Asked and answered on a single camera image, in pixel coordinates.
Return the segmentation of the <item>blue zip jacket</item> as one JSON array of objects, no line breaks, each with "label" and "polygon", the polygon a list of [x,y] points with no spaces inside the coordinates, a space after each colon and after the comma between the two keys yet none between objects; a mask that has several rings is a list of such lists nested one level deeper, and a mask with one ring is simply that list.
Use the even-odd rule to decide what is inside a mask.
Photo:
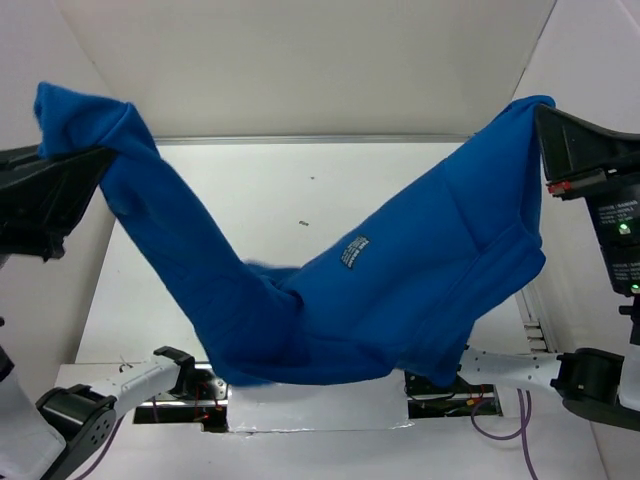
[{"label": "blue zip jacket", "polygon": [[395,369],[444,386],[475,321],[545,257],[535,95],[486,127],[300,268],[243,262],[165,162],[134,105],[42,82],[42,157],[116,158],[107,204],[235,386],[334,385]]}]

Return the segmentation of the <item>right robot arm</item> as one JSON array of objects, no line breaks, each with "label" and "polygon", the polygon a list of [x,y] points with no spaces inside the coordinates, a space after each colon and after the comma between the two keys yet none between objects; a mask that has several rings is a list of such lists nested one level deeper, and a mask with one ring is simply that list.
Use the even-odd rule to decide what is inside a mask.
[{"label": "right robot arm", "polygon": [[562,200],[585,200],[611,287],[634,302],[619,312],[632,329],[626,355],[595,348],[573,353],[506,355],[465,348],[436,369],[448,392],[466,384],[537,389],[559,396],[583,419],[639,428],[639,137],[539,105],[536,133],[548,190]]}]

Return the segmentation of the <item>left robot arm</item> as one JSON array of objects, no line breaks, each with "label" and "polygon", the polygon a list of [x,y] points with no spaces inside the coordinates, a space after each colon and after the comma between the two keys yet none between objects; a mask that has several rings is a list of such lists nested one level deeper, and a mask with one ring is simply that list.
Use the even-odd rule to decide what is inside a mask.
[{"label": "left robot arm", "polygon": [[[1,153],[1,257],[58,260],[98,184],[114,161],[104,147],[42,158],[36,146]],[[15,364],[1,355],[1,476],[66,479],[110,446],[122,418],[168,392],[196,390],[195,359],[164,346],[152,357],[92,385],[53,388],[37,402],[22,389]]]}]

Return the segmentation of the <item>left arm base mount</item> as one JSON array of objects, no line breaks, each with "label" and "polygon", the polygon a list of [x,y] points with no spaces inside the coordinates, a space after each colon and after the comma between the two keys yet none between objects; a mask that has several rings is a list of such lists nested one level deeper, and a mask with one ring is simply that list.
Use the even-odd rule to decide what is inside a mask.
[{"label": "left arm base mount", "polygon": [[211,366],[197,362],[181,393],[165,392],[135,409],[133,423],[193,424],[208,433],[228,431],[227,405],[230,386]]}]

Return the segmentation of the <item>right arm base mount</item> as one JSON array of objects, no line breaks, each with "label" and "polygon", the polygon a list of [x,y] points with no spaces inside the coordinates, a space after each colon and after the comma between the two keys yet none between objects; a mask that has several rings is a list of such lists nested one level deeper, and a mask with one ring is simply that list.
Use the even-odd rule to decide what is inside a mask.
[{"label": "right arm base mount", "polygon": [[471,385],[457,377],[450,386],[440,388],[426,377],[408,372],[404,379],[410,419],[469,417],[475,407],[477,415],[502,414],[492,385]]}]

